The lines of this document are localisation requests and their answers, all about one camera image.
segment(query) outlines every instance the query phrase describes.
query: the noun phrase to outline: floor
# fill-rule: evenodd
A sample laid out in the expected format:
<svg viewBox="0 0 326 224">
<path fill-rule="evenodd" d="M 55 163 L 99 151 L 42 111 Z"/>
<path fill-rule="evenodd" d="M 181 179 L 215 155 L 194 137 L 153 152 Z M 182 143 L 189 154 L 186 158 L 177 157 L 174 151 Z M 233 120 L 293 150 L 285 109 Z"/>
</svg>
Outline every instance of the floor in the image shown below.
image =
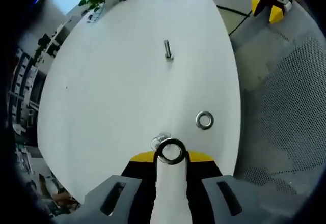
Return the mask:
<svg viewBox="0 0 326 224">
<path fill-rule="evenodd" d="M 240 14 L 233 13 L 228 10 L 220 9 L 219 12 L 222 16 L 222 19 L 224 21 L 224 25 L 226 29 L 228 30 L 228 33 L 231 33 L 243 20 L 244 16 Z"/>
</svg>

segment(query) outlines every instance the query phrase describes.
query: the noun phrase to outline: gray mesh panel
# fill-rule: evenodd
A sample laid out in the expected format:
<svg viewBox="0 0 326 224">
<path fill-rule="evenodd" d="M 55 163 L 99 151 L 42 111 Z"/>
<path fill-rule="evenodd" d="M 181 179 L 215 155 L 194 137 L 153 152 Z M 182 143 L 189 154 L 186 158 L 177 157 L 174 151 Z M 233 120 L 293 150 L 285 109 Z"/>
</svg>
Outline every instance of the gray mesh panel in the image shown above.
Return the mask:
<svg viewBox="0 0 326 224">
<path fill-rule="evenodd" d="M 308 196 L 326 162 L 326 45 L 320 32 L 282 28 L 235 44 L 243 115 L 234 176 Z"/>
</svg>

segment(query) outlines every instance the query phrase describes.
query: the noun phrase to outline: metal bolt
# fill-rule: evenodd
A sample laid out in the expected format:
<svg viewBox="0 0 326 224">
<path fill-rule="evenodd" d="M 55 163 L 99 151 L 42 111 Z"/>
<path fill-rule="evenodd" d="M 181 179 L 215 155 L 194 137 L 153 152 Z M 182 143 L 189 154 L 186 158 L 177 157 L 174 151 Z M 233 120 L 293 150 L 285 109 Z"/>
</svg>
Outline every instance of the metal bolt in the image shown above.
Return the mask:
<svg viewBox="0 0 326 224">
<path fill-rule="evenodd" d="M 165 48 L 165 58 L 167 60 L 173 60 L 173 55 L 171 53 L 171 50 L 170 50 L 170 44 L 169 44 L 169 41 L 168 40 L 164 40 L 164 48 Z"/>
</svg>

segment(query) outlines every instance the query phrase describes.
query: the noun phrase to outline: white table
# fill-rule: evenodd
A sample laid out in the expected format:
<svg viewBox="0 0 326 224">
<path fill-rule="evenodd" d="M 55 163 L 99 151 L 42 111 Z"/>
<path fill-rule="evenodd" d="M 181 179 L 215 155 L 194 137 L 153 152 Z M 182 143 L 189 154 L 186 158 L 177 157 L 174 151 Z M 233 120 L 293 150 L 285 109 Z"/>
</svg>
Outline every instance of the white table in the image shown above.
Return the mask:
<svg viewBox="0 0 326 224">
<path fill-rule="evenodd" d="M 174 61 L 165 60 L 164 39 Z M 195 125 L 211 112 L 214 125 Z M 128 0 L 68 36 L 47 76 L 40 151 L 61 184 L 84 196 L 161 132 L 233 174 L 240 94 L 231 43 L 213 0 Z"/>
</svg>

